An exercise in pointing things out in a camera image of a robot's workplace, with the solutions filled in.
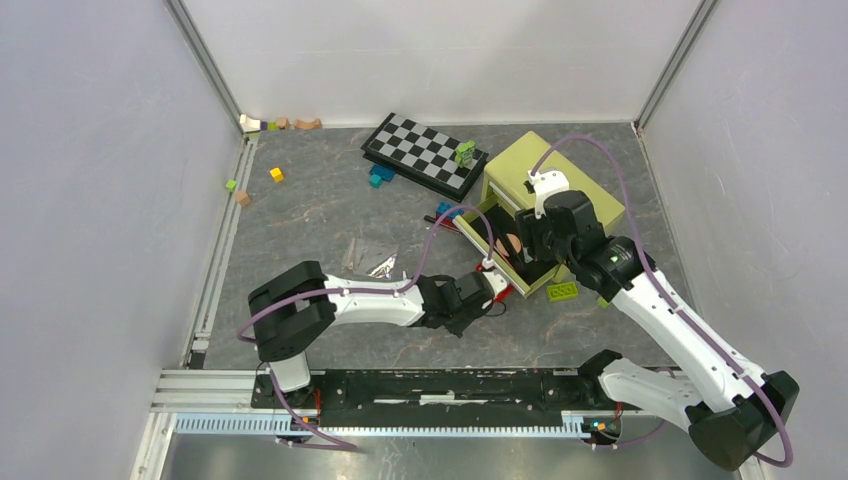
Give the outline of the round peach powder puff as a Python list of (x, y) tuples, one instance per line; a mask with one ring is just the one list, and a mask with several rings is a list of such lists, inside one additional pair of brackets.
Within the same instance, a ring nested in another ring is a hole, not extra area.
[(496, 249), (504, 258), (523, 260), (521, 240), (513, 233), (501, 235), (496, 241)]

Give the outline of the green drawer cabinet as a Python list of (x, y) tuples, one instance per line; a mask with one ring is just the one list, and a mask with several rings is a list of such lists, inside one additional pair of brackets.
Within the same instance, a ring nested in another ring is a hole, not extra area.
[(455, 221), (483, 254), (483, 268), (523, 297), (570, 273), (602, 284), (606, 270), (596, 256), (612, 244), (625, 208), (562, 153), (576, 142), (609, 151), (587, 134), (554, 143), (524, 134), (487, 162), (480, 203)]

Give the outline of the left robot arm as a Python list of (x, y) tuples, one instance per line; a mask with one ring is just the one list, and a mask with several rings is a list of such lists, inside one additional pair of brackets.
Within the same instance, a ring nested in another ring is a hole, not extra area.
[(509, 283), (489, 264), (460, 278), (421, 276), (397, 282), (355, 281), (326, 274), (319, 262), (303, 261), (248, 296), (251, 314), (242, 341), (255, 345), (276, 379), (275, 392), (290, 407), (314, 394), (306, 350), (335, 325), (382, 323), (444, 328), (455, 336), (485, 316)]

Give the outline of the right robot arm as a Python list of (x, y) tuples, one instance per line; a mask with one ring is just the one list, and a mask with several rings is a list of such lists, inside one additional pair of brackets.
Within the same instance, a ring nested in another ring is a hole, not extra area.
[(518, 235), (534, 260), (557, 260), (585, 288), (636, 322), (684, 373), (673, 378), (604, 350), (578, 369), (580, 400), (591, 408), (610, 401), (636, 406), (687, 432), (698, 450), (727, 471), (779, 437), (794, 460), (786, 422), (799, 394), (786, 372), (767, 374), (748, 360), (673, 292), (639, 236), (609, 236), (588, 196), (554, 193), (517, 212)]

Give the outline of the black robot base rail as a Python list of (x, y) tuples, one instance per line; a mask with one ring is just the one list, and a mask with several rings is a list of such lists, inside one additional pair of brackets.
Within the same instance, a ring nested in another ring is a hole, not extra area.
[(624, 412), (572, 370), (319, 371), (286, 394), (323, 427), (548, 427), (564, 411)]

